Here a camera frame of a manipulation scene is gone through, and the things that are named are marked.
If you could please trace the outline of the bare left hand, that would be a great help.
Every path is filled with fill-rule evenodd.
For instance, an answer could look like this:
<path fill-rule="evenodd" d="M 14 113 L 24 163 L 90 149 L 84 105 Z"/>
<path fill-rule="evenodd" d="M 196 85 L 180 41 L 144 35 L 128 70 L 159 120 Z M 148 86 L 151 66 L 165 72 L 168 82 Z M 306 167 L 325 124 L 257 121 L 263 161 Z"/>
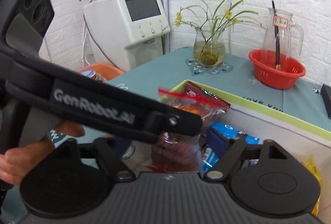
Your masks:
<path fill-rule="evenodd" d="M 1 155 L 1 180 L 18 185 L 22 179 L 46 156 L 54 150 L 48 137 L 26 147 L 11 148 Z"/>

